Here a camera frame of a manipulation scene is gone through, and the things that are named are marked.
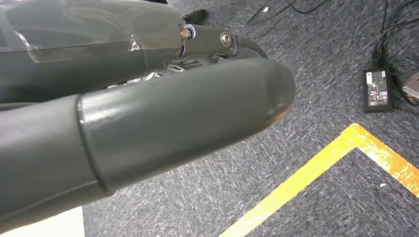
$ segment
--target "adapter label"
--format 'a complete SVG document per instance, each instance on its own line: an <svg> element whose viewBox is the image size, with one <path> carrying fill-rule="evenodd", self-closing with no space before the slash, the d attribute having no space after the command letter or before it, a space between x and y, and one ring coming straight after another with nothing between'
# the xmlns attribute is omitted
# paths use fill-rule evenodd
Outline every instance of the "adapter label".
<svg viewBox="0 0 419 237"><path fill-rule="evenodd" d="M385 71L367 72L368 104L370 106L388 105L388 90Z"/></svg>

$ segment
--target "screw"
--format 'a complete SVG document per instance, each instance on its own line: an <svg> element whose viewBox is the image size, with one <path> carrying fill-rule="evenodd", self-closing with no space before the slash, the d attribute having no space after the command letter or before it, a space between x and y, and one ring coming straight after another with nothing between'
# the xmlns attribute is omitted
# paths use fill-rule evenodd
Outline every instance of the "screw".
<svg viewBox="0 0 419 237"><path fill-rule="evenodd" d="M188 29L183 29L183 30L180 32L180 35L181 35L181 36L182 36L182 38L184 38L184 39L189 39L189 38L192 36L191 31L190 31L190 30L188 30Z"/></svg>
<svg viewBox="0 0 419 237"><path fill-rule="evenodd" d="M220 40L223 46L229 47L231 45L231 35L227 31L221 32Z"/></svg>

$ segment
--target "power adapter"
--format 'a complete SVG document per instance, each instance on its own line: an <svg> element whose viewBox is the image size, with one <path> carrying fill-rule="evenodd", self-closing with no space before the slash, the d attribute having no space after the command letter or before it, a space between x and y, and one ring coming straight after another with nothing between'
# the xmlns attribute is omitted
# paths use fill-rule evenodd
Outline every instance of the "power adapter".
<svg viewBox="0 0 419 237"><path fill-rule="evenodd" d="M391 75L385 68L364 70L364 112L381 113L393 110Z"/></svg>

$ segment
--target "foot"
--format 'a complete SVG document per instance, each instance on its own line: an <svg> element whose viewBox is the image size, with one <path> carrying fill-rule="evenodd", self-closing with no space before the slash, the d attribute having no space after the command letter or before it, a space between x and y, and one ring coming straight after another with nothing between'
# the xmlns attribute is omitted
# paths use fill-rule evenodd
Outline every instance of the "foot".
<svg viewBox="0 0 419 237"><path fill-rule="evenodd" d="M208 17L208 12L205 9L194 11L191 14L183 16L186 24L202 25Z"/></svg>

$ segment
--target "yellow tape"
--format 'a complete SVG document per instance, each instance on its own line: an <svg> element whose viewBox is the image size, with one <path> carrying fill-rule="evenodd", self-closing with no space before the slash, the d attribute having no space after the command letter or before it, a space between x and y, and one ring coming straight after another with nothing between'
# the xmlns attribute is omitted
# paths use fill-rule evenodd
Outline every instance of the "yellow tape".
<svg viewBox="0 0 419 237"><path fill-rule="evenodd" d="M363 127L352 124L220 237L244 237L355 148L419 197L419 170Z"/></svg>

